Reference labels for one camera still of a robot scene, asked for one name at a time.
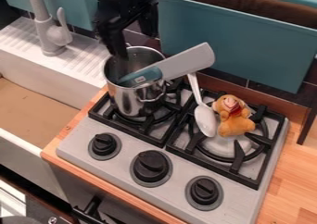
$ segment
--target stuffed toy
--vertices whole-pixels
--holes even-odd
[[[226,94],[213,102],[212,108],[218,112],[221,124],[218,134],[229,137],[255,130],[255,123],[248,117],[251,114],[246,103],[234,95]]]

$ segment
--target saucepan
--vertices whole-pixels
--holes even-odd
[[[111,56],[104,66],[111,104],[125,117],[146,117],[160,108],[166,96],[165,81],[147,81],[133,88],[119,86],[117,81],[165,57],[159,51],[144,46],[128,47],[127,51],[129,61]]]

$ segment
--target burner grate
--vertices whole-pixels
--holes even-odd
[[[191,95],[186,103],[181,106],[182,90],[190,91],[189,85],[185,84],[183,80],[178,80],[167,87],[167,94],[174,94],[174,101],[165,100],[162,108],[167,112],[165,115],[156,118],[155,114],[146,118],[126,118],[120,114],[114,106],[109,104],[109,107],[100,114],[101,108],[110,101],[108,94],[105,94],[89,111],[89,118],[95,119],[101,123],[109,125],[112,128],[126,132],[138,139],[147,143],[151,143],[157,147],[164,147],[167,140],[171,137],[172,132],[176,129],[177,123],[183,117],[194,100]],[[162,136],[153,136],[153,131],[160,126],[167,126],[168,128],[162,133]]]
[[[211,98],[219,98],[223,95],[223,92],[216,94],[209,91],[203,91],[203,95]],[[194,133],[194,109],[196,106],[197,104],[193,103],[190,107],[190,110],[184,115],[183,119],[180,121],[179,127],[168,140],[166,150],[204,168],[215,171],[231,180],[242,183],[247,187],[258,190],[265,169],[267,168],[271,154],[273,152],[274,145],[276,144],[277,138],[283,127],[285,117],[269,111],[266,106],[251,106],[251,108],[254,109],[256,113],[252,115],[250,119],[252,119],[257,124],[263,135],[245,133],[245,136],[258,147],[253,152],[246,155],[239,141],[235,140],[235,157],[222,157],[213,154],[202,146],[203,141],[207,139],[207,137],[201,131]],[[264,116],[266,118],[272,118],[278,121],[277,129],[271,139],[269,138],[269,131],[263,119]],[[184,131],[186,126],[188,126],[190,139],[184,148],[180,148],[175,144],[175,141]],[[260,171],[256,179],[251,179],[250,177],[239,173],[244,163],[251,161],[260,154],[265,154],[265,158],[261,164]]]

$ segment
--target gray stovetop panel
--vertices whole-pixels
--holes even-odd
[[[274,126],[271,121],[267,121],[267,123],[269,127],[270,124]],[[263,181],[257,191],[90,118],[83,119],[61,142],[57,155],[187,222],[248,224],[254,223],[256,220],[281,153],[287,129],[288,120],[286,119]],[[88,143],[96,134],[103,132],[111,132],[119,136],[122,148],[114,158],[97,161],[88,155]],[[135,183],[130,176],[129,169],[133,158],[146,150],[159,150],[165,153],[173,164],[171,178],[156,188],[142,187]],[[222,186],[223,202],[215,210],[199,211],[187,203],[184,195],[185,185],[196,176],[212,177]]]

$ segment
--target teal container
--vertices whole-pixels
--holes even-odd
[[[190,0],[159,0],[162,51],[208,42],[213,68],[296,93],[317,53],[317,31]]]
[[[32,12],[29,0],[6,0],[10,6]],[[92,30],[97,0],[44,0],[50,14],[56,18],[57,10],[64,7],[67,22],[71,25]]]

